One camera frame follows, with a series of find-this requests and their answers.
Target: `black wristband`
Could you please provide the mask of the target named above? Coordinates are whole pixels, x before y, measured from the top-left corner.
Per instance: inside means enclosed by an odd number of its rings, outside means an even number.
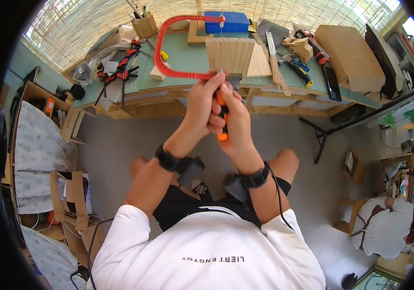
[[[156,150],[155,157],[159,160],[160,166],[166,171],[173,172],[176,170],[176,166],[180,162],[180,159],[173,157],[170,152],[164,151],[164,145],[162,144]]]
[[[251,176],[240,175],[241,183],[246,190],[256,189],[261,187],[268,179],[268,172],[270,171],[270,166],[267,161],[264,161],[265,167],[256,172],[256,174]]]

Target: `black shorts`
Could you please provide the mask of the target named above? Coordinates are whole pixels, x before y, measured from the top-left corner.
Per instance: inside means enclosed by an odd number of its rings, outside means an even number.
[[[277,177],[277,180],[279,187],[287,196],[291,189],[291,184],[279,177]],[[232,210],[242,219],[255,224],[258,228],[262,226],[255,214],[250,198],[245,205],[231,194],[227,194],[221,200],[202,201],[187,195],[173,185],[169,186],[153,216],[156,218],[162,231],[166,231],[200,206],[222,206]]]

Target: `knee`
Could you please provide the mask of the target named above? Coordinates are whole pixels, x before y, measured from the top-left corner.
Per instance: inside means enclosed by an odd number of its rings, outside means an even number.
[[[137,157],[133,160],[131,165],[129,166],[129,171],[131,172],[131,176],[135,177],[138,172],[141,171],[141,169],[146,166],[146,164],[149,162],[147,158],[144,157]]]
[[[276,158],[282,162],[293,164],[296,167],[299,165],[299,158],[297,157],[296,153],[292,149],[289,149],[289,148],[278,152],[278,154],[276,155]]]

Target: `wooden stool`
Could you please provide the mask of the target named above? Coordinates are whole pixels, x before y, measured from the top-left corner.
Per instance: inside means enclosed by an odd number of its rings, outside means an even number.
[[[368,200],[369,198],[366,198],[364,200],[339,201],[338,202],[339,206],[352,206],[352,215],[350,216],[350,223],[343,221],[342,223],[333,226],[333,228],[338,229],[350,235],[352,233],[352,230],[354,229],[355,218],[357,217],[358,212]]]

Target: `bamboo blind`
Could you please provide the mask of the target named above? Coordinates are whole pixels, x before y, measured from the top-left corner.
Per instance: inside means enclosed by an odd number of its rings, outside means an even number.
[[[401,8],[397,0],[130,0],[146,6],[158,26],[176,15],[205,11],[243,12],[291,28],[291,20],[311,27],[353,26],[365,34],[369,23],[381,31]],[[48,0],[23,34],[22,42],[61,72],[82,59],[106,32],[130,24],[133,10],[125,0]]]

